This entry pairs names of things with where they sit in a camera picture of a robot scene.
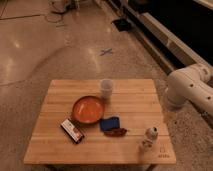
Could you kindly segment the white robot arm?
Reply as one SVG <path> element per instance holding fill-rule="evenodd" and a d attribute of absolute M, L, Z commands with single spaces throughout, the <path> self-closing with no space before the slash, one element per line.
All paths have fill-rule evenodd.
<path fill-rule="evenodd" d="M 208 85 L 211 70 L 196 63 L 171 72 L 167 77 L 164 104 L 169 110 L 181 109 L 191 101 L 202 109 L 201 117 L 213 129 L 213 87 Z"/>

